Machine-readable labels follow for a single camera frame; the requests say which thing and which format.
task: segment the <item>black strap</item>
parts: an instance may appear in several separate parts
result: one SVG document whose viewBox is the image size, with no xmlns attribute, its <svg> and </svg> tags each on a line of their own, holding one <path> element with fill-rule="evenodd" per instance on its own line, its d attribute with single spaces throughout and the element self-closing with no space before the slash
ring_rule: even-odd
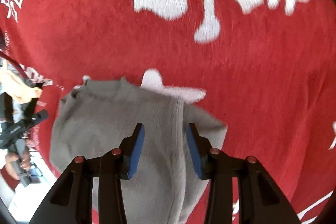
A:
<svg viewBox="0 0 336 224">
<path fill-rule="evenodd" d="M 4 94 L 4 112 L 6 119 L 6 127 L 10 127 L 14 124 L 13 119 L 13 99 L 7 93 Z"/>
<path fill-rule="evenodd" d="M 42 89 L 42 86 L 43 86 L 43 83 L 37 83 L 37 84 L 35 84 L 36 88 Z M 32 115 L 34 115 L 34 113 L 35 113 L 35 107 L 36 107 L 36 104 L 37 104 L 38 100 L 39 100 L 39 98 L 33 98 L 28 103 L 28 105 L 26 106 L 26 109 L 23 112 L 25 118 L 26 117 L 31 117 Z"/>
</svg>

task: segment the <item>bolt head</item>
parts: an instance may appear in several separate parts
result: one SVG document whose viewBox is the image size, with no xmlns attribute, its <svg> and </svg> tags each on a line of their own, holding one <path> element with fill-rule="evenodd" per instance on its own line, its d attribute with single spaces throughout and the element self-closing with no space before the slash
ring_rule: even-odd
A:
<svg viewBox="0 0 336 224">
<path fill-rule="evenodd" d="M 82 156 L 78 156 L 78 157 L 75 158 L 75 163 L 77 163 L 77 164 L 80 164 L 83 161 L 84 161 L 84 157 L 82 157 Z"/>
<path fill-rule="evenodd" d="M 247 157 L 247 161 L 248 161 L 249 163 L 251 163 L 251 164 L 255 164 L 258 160 L 257 160 L 257 158 L 254 157 L 254 156 L 248 156 L 248 157 Z"/>
<path fill-rule="evenodd" d="M 112 152 L 112 155 L 117 156 L 117 155 L 120 155 L 122 151 L 120 148 L 115 148 L 111 152 Z"/>
<path fill-rule="evenodd" d="M 218 148 L 210 148 L 210 153 L 213 155 L 218 155 L 221 151 Z"/>
</svg>

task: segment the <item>gray cloth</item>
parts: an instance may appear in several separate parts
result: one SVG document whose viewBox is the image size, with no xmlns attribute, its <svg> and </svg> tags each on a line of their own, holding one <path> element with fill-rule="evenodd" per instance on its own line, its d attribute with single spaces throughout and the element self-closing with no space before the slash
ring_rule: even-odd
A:
<svg viewBox="0 0 336 224">
<path fill-rule="evenodd" d="M 120 81 L 89 81 L 60 102 L 53 126 L 50 161 L 61 172 L 77 155 L 99 157 L 118 147 L 140 122 L 145 141 L 136 175 L 122 181 L 129 224 L 185 223 L 207 181 L 195 174 L 185 126 L 194 122 L 212 146 L 221 148 L 226 126 L 181 99 Z M 95 181 L 93 207 L 98 207 Z"/>
</svg>

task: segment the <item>red fabric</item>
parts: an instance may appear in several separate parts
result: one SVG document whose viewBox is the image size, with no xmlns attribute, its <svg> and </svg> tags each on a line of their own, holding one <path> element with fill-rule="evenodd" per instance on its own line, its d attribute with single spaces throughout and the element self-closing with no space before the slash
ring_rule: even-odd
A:
<svg viewBox="0 0 336 224">
<path fill-rule="evenodd" d="M 18 22 L 6 18 L 8 8 L 0 5 L 0 28 L 9 36 L 11 57 L 54 82 L 41 98 L 50 118 L 34 133 L 46 162 L 58 100 L 81 84 L 83 75 L 94 80 L 126 76 L 139 85 L 145 70 L 155 68 L 165 85 L 207 91 L 197 105 L 228 125 L 223 150 L 240 158 L 255 155 L 297 213 L 333 190 L 332 0 L 298 1 L 290 16 L 285 0 L 274 10 L 263 0 L 247 14 L 236 0 L 214 0 L 220 34 L 205 44 L 194 41 L 203 0 L 187 0 L 187 11 L 172 20 L 150 10 L 136 12 L 133 2 L 24 0 Z M 188 223 L 203 222 L 206 198 L 207 193 Z"/>
<path fill-rule="evenodd" d="M 15 180 L 14 178 L 12 178 L 7 170 L 6 167 L 4 166 L 1 170 L 0 170 L 1 176 L 2 178 L 7 182 L 8 186 L 15 191 L 15 188 L 18 186 L 19 181 Z"/>
</svg>

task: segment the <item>finger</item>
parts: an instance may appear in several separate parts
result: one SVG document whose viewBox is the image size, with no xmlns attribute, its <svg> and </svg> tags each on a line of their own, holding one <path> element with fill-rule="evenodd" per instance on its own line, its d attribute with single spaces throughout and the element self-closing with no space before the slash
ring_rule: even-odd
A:
<svg viewBox="0 0 336 224">
<path fill-rule="evenodd" d="M 6 162 L 13 162 L 19 159 L 19 156 L 17 154 L 14 153 L 8 153 L 5 156 Z"/>
<path fill-rule="evenodd" d="M 27 150 L 23 153 L 21 159 L 22 159 L 22 161 L 30 160 L 30 155 L 29 155 L 29 152 Z"/>
<path fill-rule="evenodd" d="M 30 168 L 31 168 L 31 164 L 29 161 L 23 161 L 21 164 L 20 164 L 20 167 L 26 171 L 28 171 Z"/>
<path fill-rule="evenodd" d="M 26 146 L 28 146 L 29 148 L 33 148 L 35 144 L 31 139 L 26 139 Z"/>
</svg>

